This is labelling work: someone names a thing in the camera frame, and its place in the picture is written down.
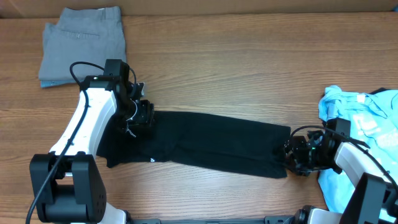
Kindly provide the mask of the light blue t-shirt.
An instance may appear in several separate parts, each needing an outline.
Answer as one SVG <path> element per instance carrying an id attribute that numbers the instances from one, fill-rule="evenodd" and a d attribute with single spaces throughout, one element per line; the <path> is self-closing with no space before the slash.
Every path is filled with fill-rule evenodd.
<path id="1" fill-rule="evenodd" d="M 332 85 L 325 88 L 318 110 L 322 121 L 350 121 L 350 136 L 365 142 L 369 153 L 397 180 L 397 90 L 380 88 L 371 93 L 356 93 Z M 342 213 L 354 192 L 348 176 L 323 170 L 318 183 L 329 211 Z"/>

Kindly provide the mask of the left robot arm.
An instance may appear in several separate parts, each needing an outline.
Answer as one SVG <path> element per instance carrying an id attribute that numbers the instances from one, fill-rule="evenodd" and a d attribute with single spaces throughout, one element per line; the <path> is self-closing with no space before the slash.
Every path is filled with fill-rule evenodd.
<path id="1" fill-rule="evenodd" d="M 131 223 L 129 212 L 107 201 L 95 162 L 108 123 L 129 137 L 154 122 L 154 105 L 143 98 L 144 83 L 130 82 L 134 70 L 107 59 L 103 74 L 77 80 L 78 106 L 62 137 L 46 154 L 35 154 L 29 171 L 34 200 L 26 223 L 37 213 L 43 223 Z"/>

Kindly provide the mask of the folded grey shorts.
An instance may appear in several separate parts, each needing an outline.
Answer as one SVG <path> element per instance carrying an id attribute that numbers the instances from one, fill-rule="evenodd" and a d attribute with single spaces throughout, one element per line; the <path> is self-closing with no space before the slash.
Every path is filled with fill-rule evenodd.
<path id="1" fill-rule="evenodd" d="M 43 31 L 44 56 L 39 80 L 73 80 L 77 61 L 104 67 L 107 59 L 126 62 L 126 41 L 120 7 L 73 10 L 65 8 L 56 24 Z"/>

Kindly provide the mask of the black t-shirt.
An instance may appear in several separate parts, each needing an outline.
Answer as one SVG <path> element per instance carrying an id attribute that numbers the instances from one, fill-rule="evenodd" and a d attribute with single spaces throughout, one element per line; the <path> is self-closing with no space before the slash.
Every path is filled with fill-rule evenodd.
<path id="1" fill-rule="evenodd" d="M 111 120 L 97 156 L 109 168 L 129 162 L 176 162 L 225 172 L 281 179 L 290 128 L 204 113 L 156 111 L 151 124 Z"/>

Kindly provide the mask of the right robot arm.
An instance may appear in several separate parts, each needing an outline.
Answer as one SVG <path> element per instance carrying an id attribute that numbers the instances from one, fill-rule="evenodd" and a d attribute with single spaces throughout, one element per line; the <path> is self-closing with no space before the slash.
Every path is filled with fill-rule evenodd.
<path id="1" fill-rule="evenodd" d="M 283 146 L 284 166 L 296 175 L 332 169 L 344 172 L 355 190 L 344 212 L 306 205 L 287 223 L 385 223 L 380 213 L 397 218 L 397 182 L 373 157 L 370 147 L 350 136 L 351 123 L 335 118 L 323 126 L 306 126 L 306 136 L 294 131 Z"/>

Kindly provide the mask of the folded light blue garment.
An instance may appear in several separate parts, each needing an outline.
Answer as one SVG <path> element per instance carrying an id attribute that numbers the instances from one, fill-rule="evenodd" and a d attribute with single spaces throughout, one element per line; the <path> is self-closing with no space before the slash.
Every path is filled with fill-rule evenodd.
<path id="1" fill-rule="evenodd" d="M 40 87 L 41 88 L 50 88 L 54 86 L 66 85 L 76 83 L 75 80 L 41 80 Z"/>

